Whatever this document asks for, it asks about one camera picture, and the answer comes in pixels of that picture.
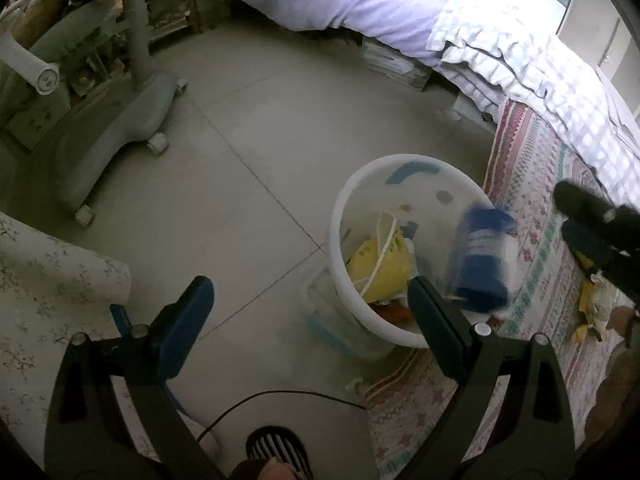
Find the person's right hand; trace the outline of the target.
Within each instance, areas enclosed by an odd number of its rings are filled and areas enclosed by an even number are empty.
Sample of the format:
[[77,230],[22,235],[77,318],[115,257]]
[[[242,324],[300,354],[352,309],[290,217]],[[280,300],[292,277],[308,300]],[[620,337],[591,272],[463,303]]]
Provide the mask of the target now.
[[611,326],[624,341],[615,348],[600,388],[602,434],[614,427],[639,380],[639,312],[631,308],[615,308]]

